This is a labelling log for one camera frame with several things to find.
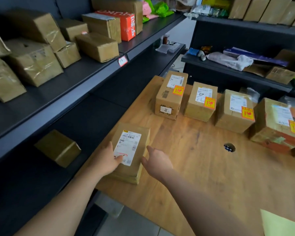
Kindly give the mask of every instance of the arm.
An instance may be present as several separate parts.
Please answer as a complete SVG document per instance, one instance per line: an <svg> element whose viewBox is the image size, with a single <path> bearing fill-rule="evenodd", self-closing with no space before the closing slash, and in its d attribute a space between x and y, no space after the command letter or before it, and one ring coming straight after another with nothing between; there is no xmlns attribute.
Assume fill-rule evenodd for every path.
<svg viewBox="0 0 295 236"><path fill-rule="evenodd" d="M114 158L110 142L80 175L71 180L15 236L74 235L96 184L103 176L113 172L121 161L122 156Z"/></svg>
<svg viewBox="0 0 295 236"><path fill-rule="evenodd" d="M169 190L197 236L252 235L239 219L184 180L173 169L169 157L164 152L150 146L147 149L149 160L143 157L142 165L149 175Z"/></svg>

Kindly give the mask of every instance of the yellow and red fragile sticker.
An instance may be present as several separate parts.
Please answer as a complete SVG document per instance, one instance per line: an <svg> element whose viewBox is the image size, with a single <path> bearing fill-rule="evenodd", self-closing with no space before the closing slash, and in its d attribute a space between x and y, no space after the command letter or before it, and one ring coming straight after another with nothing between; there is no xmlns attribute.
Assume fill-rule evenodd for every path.
<svg viewBox="0 0 295 236"><path fill-rule="evenodd" d="M182 96L182 94L184 93L184 90L185 90L185 87L175 85L174 90L173 90L173 94Z"/></svg>
<svg viewBox="0 0 295 236"><path fill-rule="evenodd" d="M215 109L215 99L205 97L205 107Z"/></svg>
<svg viewBox="0 0 295 236"><path fill-rule="evenodd" d="M252 108L242 106L242 118L255 120L254 110Z"/></svg>

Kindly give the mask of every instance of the hand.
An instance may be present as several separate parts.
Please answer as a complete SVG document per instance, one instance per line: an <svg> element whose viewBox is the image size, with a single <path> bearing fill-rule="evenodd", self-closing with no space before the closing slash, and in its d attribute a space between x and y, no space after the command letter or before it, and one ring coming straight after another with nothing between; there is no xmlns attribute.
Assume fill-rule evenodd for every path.
<svg viewBox="0 0 295 236"><path fill-rule="evenodd" d="M94 169L97 173L100 173L103 177L112 173L122 162L122 158L123 156L114 157L113 144L109 142L108 145L93 158L89 167Z"/></svg>
<svg viewBox="0 0 295 236"><path fill-rule="evenodd" d="M150 176L162 182L164 180L163 175L168 170L173 170L173 165L164 152L157 150L151 146L147 146L149 153L149 159L142 157L141 162Z"/></svg>

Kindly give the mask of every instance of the pale yellow-green paper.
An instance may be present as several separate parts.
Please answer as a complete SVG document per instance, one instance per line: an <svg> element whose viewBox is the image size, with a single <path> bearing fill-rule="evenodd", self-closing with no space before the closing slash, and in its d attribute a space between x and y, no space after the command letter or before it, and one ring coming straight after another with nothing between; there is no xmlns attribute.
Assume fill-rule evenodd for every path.
<svg viewBox="0 0 295 236"><path fill-rule="evenodd" d="M265 236L295 236L295 222L261 210Z"/></svg>

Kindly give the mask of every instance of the wooden table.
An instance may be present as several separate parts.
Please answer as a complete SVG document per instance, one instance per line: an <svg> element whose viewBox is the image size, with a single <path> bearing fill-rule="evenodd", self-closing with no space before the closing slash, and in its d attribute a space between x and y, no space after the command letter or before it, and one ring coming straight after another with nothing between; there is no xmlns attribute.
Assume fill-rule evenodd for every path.
<svg viewBox="0 0 295 236"><path fill-rule="evenodd" d="M154 115L155 97L163 81L155 76L119 121L150 127L150 144L169 155L181 176L237 215L257 235L263 235L260 208L295 221L295 159L211 122L184 117L190 85L176 120ZM97 151L115 130L116 126ZM224 143L232 143L236 151L226 151ZM167 189L145 170L137 186L104 178L96 188L174 235L194 235Z"/></svg>

